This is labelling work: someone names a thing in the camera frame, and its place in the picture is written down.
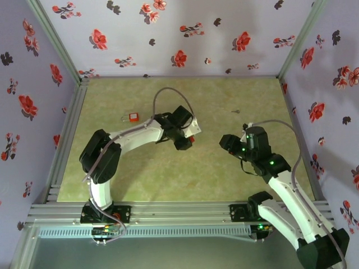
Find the aluminium table side rail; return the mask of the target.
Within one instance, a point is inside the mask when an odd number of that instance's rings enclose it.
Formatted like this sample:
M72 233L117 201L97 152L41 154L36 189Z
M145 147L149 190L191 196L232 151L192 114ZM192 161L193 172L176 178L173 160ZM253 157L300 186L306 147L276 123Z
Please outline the aluminium table side rail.
M314 200L316 201L326 201L326 198L322 192L320 182L318 181L315 171L310 165L310 161L312 160L310 152L308 150L303 131L301 129L300 121L298 119L298 113L293 112L295 105L291 99L289 94L289 86L285 80L279 80L281 89L283 91L283 97L286 102L286 106L289 112L289 117L291 119L292 127L296 133L298 146L301 152L301 164L300 167L304 167L308 182L311 187L312 194L314 196Z
M47 180L47 187L44 192L43 203L57 202L59 190L70 155L71 146L76 132L76 127L85 100L89 80L85 79L75 87L73 96L68 107L65 122L60 134L59 143L54 155L52 166Z

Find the long aluminium base rail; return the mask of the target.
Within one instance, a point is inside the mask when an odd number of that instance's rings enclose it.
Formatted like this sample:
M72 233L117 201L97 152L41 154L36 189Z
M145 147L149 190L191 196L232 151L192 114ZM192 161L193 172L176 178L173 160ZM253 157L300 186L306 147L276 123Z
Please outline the long aluminium base rail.
M244 202L120 202L115 205L131 206L129 226L172 226L172 225L258 225L259 222L231 222L229 205L246 204ZM88 203L49 202L30 207L26 224L56 222L65 225L100 225L81 224L82 208ZM283 224L291 220L284 204L278 202L273 209L263 209L263 224Z

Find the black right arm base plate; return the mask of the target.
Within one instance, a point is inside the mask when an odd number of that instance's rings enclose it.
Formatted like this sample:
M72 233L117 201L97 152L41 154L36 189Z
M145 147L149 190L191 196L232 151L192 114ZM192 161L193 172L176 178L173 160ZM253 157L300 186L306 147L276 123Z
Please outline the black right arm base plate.
M229 214L231 222L267 222L259 215L256 206L247 203L229 205Z

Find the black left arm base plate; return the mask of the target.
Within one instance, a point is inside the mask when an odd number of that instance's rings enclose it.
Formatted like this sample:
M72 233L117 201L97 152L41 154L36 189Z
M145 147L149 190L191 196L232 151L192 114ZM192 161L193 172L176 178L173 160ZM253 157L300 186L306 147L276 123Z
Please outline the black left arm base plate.
M121 220L124 224L130 223L131 206L128 205L111 205L104 210L107 214L113 216L117 220ZM98 211L92 204L85 205L82 208L80 223L81 224L100 224L115 223L116 221Z

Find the aluminium corner post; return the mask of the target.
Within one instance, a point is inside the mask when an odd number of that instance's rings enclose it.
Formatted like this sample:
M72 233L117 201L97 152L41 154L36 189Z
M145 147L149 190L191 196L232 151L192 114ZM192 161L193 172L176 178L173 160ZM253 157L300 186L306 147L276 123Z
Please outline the aluminium corner post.
M47 35L51 44L53 45L53 48L55 49L61 61L65 65L72 79L75 81L75 84L77 86L81 85L82 78L78 74L70 55L68 54L53 24L51 23L48 15L46 14L44 7L40 3L40 0L25 0L25 1L29 5L30 9L32 10L37 20L39 21L43 31Z
M311 7L311 11L305 20L304 25L302 26L298 36L296 37L296 41L290 50L286 60L284 61L278 75L276 78L278 80L282 80L288 70L290 69L290 66L295 62L296 57L298 56L302 45L304 44L308 34L310 33L311 29L315 26L317 20L320 17L321 12L325 8L326 4L329 2L329 0L313 0L313 5Z

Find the aluminium lower frame bar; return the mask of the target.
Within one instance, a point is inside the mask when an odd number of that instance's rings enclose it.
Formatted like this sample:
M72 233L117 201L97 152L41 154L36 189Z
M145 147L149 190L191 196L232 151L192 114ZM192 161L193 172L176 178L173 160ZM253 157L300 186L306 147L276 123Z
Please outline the aluminium lower frame bar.
M35 225L23 228L17 244L10 269L29 269L36 243L38 240L39 228Z

